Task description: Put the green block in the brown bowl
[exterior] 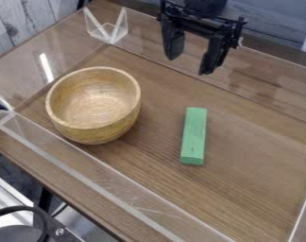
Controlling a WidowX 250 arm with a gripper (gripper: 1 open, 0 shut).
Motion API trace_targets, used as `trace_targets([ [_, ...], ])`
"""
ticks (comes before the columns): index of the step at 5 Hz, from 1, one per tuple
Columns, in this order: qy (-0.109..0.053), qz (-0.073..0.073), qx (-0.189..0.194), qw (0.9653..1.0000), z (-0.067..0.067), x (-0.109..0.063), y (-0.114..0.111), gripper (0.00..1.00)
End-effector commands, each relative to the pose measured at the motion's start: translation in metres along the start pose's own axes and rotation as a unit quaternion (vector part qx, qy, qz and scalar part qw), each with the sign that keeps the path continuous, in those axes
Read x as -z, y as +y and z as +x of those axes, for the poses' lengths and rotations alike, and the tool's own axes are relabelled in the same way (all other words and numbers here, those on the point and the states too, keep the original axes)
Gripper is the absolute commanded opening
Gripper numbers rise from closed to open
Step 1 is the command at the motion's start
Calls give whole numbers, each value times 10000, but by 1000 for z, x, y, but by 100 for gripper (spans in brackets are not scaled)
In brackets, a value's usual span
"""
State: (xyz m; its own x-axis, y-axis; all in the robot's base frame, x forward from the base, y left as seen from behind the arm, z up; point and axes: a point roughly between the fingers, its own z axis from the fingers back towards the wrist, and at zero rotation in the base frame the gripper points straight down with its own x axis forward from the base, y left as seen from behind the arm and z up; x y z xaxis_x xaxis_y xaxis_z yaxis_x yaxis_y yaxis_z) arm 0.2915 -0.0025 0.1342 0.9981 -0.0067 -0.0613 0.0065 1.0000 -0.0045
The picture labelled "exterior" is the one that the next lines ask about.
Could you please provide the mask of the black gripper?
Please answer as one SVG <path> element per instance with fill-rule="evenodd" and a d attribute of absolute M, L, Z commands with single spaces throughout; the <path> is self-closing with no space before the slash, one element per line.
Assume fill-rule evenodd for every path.
<path fill-rule="evenodd" d="M 229 47 L 242 45 L 242 32 L 248 24 L 245 16 L 225 17 L 228 0 L 161 0 L 157 20 L 162 27 L 165 54 L 176 60 L 185 49 L 185 32 L 210 39 L 202 56 L 200 75 L 210 75 L 224 65 Z"/>

